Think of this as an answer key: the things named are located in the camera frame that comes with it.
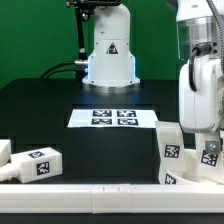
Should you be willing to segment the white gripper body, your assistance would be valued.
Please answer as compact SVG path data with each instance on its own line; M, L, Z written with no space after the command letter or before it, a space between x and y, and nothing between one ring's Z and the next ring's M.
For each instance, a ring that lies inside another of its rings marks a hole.
M213 133L224 120L224 75L221 60L208 56L194 62L196 91L189 84L189 63L180 71L179 121L188 133Z

